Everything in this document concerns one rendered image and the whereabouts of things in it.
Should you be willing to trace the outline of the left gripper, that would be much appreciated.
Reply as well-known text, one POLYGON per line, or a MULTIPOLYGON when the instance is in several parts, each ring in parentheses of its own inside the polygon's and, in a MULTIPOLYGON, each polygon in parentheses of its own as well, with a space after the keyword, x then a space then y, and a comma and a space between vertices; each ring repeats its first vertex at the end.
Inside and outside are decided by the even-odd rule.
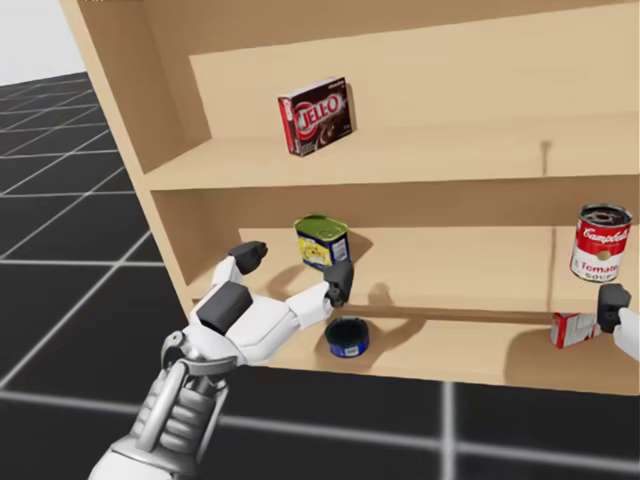
POLYGON ((268 253, 262 241, 231 248, 214 268, 211 289, 189 316, 188 343, 206 360, 234 357, 240 365, 267 362, 296 332, 328 319, 349 302, 354 265, 338 261, 323 270, 323 281, 286 303, 253 294, 244 277, 255 271, 268 253))

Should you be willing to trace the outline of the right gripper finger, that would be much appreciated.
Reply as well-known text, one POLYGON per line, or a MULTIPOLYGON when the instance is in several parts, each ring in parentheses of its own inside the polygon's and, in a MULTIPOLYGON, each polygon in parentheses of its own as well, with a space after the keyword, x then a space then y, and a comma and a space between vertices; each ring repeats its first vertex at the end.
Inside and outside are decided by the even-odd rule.
POLYGON ((632 296, 621 284, 602 285, 598 293, 597 323, 615 345, 640 362, 640 317, 630 309, 632 296))

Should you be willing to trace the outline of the green and blue rectangular can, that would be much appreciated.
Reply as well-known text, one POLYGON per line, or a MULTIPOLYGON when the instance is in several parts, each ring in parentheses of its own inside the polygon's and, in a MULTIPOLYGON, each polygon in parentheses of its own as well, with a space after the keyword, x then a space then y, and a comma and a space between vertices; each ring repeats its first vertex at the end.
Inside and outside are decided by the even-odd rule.
POLYGON ((336 262, 351 261, 348 226, 324 215, 307 215, 294 222, 302 262, 326 269, 336 262))

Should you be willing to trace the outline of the red and white can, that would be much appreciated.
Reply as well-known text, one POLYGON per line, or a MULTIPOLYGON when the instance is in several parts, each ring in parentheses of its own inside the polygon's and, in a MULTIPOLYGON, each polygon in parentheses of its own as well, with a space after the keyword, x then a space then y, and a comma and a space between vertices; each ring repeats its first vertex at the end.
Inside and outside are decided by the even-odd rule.
POLYGON ((624 207, 590 204, 582 207, 576 224, 570 270, 592 283, 615 280, 621 268, 633 217, 624 207))

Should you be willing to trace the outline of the blue flat can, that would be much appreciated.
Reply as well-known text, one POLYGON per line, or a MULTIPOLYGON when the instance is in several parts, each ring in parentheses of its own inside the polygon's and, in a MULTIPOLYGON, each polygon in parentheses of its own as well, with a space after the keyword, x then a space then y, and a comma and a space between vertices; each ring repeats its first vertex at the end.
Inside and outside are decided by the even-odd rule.
POLYGON ((330 353, 338 358, 358 357, 369 348, 369 327, 359 317, 334 319, 325 328, 324 335, 330 353))

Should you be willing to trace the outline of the red and white carton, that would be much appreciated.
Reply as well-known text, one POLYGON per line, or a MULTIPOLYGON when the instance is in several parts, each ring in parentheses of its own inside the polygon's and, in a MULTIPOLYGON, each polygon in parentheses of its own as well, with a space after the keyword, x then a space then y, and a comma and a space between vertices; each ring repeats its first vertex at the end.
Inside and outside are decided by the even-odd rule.
POLYGON ((600 326, 593 314, 556 312, 552 316, 550 339, 558 349, 588 341, 600 333, 600 326))

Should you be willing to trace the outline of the red and brown carton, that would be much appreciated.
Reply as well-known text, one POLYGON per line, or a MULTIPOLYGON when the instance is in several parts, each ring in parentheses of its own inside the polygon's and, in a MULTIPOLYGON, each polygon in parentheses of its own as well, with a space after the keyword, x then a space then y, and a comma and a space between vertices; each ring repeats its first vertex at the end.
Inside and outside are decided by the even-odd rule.
POLYGON ((278 97, 290 154, 304 157, 353 132, 347 83, 328 78, 278 97))

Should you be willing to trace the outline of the pale wooden shelf unit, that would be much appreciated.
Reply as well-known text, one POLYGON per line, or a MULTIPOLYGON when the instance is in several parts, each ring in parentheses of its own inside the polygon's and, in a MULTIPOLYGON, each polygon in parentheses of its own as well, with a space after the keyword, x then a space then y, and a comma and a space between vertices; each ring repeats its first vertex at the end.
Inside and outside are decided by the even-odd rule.
POLYGON ((181 306, 240 242, 278 299, 319 281, 294 221, 345 222, 348 312, 280 368, 640 394, 608 336, 563 350, 555 311, 598 288, 569 269, 580 208, 640 218, 637 0, 60 0, 181 306), (304 157, 278 97, 347 83, 353 132, 304 157))

